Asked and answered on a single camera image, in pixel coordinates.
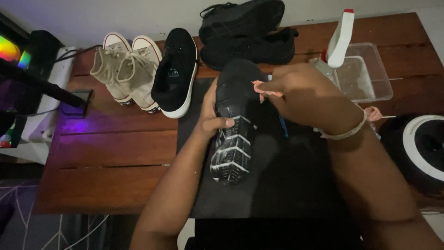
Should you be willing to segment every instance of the person's right hand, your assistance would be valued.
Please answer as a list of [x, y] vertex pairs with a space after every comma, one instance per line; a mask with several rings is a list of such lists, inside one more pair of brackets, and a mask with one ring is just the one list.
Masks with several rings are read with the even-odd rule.
[[363, 111], [310, 64], [277, 67], [272, 76], [258, 89], [284, 94], [267, 97], [288, 120], [329, 135], [346, 133], [362, 121]]

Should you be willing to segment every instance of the bracelet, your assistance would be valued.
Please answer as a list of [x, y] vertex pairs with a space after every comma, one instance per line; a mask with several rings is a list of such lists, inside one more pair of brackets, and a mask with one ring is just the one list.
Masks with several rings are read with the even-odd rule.
[[341, 139], [345, 139], [347, 137], [350, 137], [350, 136], [356, 134], [362, 128], [362, 126], [364, 126], [365, 122], [367, 121], [367, 113], [363, 109], [361, 109], [361, 110], [363, 113], [362, 121], [359, 123], [358, 126], [356, 126], [352, 130], [350, 130], [344, 134], [329, 135], [329, 134], [326, 134], [322, 129], [317, 129], [317, 128], [314, 128], [313, 131], [321, 132], [321, 134], [322, 134], [321, 138], [330, 139], [330, 140], [341, 140]]

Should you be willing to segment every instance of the sneaker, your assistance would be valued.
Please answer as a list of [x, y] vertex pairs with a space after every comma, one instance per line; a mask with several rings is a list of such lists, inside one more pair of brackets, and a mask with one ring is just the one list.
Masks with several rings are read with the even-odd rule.
[[251, 61], [235, 59], [219, 75], [215, 111], [218, 117], [231, 117], [234, 126], [220, 129], [215, 153], [211, 158], [211, 175], [223, 184], [237, 184], [251, 170], [252, 147], [256, 138], [260, 112], [259, 94], [252, 81], [267, 81], [267, 76]]
[[238, 36], [220, 39], [205, 45], [200, 51], [200, 57], [208, 67], [217, 71], [221, 71], [234, 58], [283, 65], [293, 59], [295, 36], [298, 36], [295, 29], [285, 28], [264, 37]]
[[281, 0], [212, 5], [200, 12], [203, 18], [199, 29], [200, 40], [203, 44], [208, 44], [224, 37], [263, 36], [276, 29], [284, 10], [285, 4]]
[[103, 40], [103, 48], [99, 47], [94, 55], [94, 64], [90, 74], [105, 84], [116, 102], [121, 105], [134, 103], [128, 91], [117, 81], [117, 74], [122, 60], [131, 50], [128, 41], [116, 32], [108, 33]]
[[131, 52], [122, 61], [117, 81], [136, 104], [150, 114], [160, 111], [151, 97], [156, 69], [162, 59], [159, 47], [147, 36], [134, 39]]
[[151, 93], [165, 116], [180, 118], [188, 111], [197, 62], [193, 37], [182, 28], [171, 30]]

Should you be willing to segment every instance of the black knit sneaker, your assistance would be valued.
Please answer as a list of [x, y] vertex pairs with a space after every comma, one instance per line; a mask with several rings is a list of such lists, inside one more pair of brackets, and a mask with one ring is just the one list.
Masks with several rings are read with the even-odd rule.
[[267, 81], [267, 77], [254, 63], [244, 59], [228, 63], [218, 78], [216, 115], [234, 119], [233, 127], [219, 130], [211, 158], [211, 175], [223, 184], [237, 184], [250, 172], [256, 138], [254, 124], [261, 105], [251, 83], [255, 80]]
[[296, 29], [285, 28], [263, 37], [237, 36], [224, 38], [205, 45], [200, 51], [208, 67], [221, 71], [234, 58], [244, 58], [254, 63], [282, 65], [294, 56]]
[[193, 37], [182, 28], [171, 30], [151, 90], [151, 97], [165, 116], [181, 118], [188, 111], [197, 62]]
[[252, 0], [237, 5], [215, 4], [200, 12], [199, 37], [203, 44], [223, 37], [263, 36], [276, 29], [284, 15], [281, 0]]

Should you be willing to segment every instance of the black work surface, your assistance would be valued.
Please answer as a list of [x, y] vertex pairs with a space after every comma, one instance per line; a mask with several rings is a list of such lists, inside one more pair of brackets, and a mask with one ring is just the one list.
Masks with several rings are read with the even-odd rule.
[[[185, 144], [200, 114], [203, 96], [213, 78], [196, 79], [190, 109], [178, 121], [177, 151]], [[264, 119], [257, 124], [252, 169], [237, 185], [211, 177], [212, 145], [205, 159], [201, 184], [191, 218], [338, 218], [348, 212], [334, 182], [327, 142], [313, 129], [285, 121], [277, 110], [262, 104]]]

